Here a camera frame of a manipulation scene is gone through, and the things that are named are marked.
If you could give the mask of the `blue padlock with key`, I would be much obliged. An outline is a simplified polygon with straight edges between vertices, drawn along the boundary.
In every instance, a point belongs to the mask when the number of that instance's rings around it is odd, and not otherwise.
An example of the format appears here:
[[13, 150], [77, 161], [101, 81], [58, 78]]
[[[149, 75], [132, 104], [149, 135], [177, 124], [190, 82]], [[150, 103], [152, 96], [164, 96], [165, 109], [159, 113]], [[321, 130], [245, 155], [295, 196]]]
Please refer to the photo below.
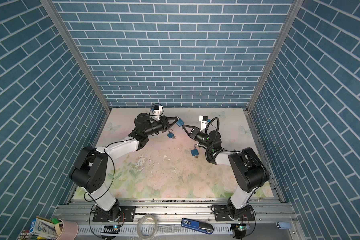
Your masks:
[[184, 125], [184, 121], [180, 118], [178, 118], [176, 124], [181, 128]]

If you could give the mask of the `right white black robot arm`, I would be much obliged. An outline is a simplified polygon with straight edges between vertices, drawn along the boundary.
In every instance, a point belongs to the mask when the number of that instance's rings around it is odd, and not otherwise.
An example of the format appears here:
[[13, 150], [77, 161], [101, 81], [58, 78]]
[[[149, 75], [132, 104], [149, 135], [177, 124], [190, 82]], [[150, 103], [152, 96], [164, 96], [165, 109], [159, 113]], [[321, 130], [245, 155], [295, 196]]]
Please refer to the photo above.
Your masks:
[[232, 220], [238, 220], [244, 216], [248, 220], [255, 219], [253, 209], [249, 206], [249, 200], [256, 190], [270, 179], [270, 172], [261, 162], [252, 148], [241, 151], [228, 151], [221, 147], [221, 135], [218, 131], [206, 134], [198, 127], [183, 125], [187, 135], [205, 148], [206, 160], [214, 165], [226, 165], [232, 168], [235, 180], [238, 184], [234, 194], [229, 197], [227, 205], [219, 205], [216, 221], [226, 219], [225, 214]]

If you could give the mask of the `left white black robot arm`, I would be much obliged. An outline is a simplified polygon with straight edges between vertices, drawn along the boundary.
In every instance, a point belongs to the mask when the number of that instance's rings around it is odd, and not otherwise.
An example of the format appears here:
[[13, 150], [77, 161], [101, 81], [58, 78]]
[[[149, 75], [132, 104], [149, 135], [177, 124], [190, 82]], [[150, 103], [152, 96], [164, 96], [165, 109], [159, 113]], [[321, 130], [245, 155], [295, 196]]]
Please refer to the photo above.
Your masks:
[[114, 222], [121, 217], [120, 203], [110, 192], [112, 185], [106, 186], [108, 161], [114, 167], [116, 159], [142, 149], [149, 136], [168, 131], [179, 119], [161, 116], [156, 120], [147, 113], [141, 113], [134, 120], [134, 129], [123, 140], [99, 148], [87, 146], [80, 151], [70, 179], [86, 190], [90, 197], [86, 201], [94, 202], [106, 221]]

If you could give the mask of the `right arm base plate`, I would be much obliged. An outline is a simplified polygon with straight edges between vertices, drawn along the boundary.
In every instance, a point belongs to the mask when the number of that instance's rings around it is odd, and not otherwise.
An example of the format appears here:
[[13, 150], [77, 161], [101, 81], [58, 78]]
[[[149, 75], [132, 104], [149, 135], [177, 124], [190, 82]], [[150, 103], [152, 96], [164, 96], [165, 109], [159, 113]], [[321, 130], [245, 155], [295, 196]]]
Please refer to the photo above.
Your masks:
[[217, 222], [255, 221], [255, 212], [251, 205], [236, 209], [233, 205], [212, 205], [211, 210]]

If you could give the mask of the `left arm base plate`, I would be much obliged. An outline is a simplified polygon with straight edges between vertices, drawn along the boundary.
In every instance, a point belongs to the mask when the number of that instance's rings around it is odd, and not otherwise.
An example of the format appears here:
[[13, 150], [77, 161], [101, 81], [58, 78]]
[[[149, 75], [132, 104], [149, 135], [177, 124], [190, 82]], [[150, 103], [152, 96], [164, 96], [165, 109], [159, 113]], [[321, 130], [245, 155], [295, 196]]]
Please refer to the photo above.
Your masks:
[[105, 211], [100, 207], [96, 206], [91, 210], [93, 215], [92, 221], [94, 223], [112, 223], [112, 222], [132, 222], [136, 213], [135, 206], [116, 206]]

